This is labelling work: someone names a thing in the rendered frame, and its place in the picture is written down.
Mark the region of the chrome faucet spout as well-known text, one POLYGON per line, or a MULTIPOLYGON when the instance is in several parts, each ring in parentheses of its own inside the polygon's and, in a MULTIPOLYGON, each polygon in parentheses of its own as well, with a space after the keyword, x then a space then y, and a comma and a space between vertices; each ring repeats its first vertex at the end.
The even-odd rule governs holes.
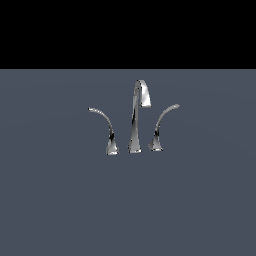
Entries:
POLYGON ((137 80, 134 88, 132 105, 132 132, 128 144, 129 153, 140 153, 141 146, 138 138, 138 109, 151 108, 151 99, 148 86, 144 80, 137 80))

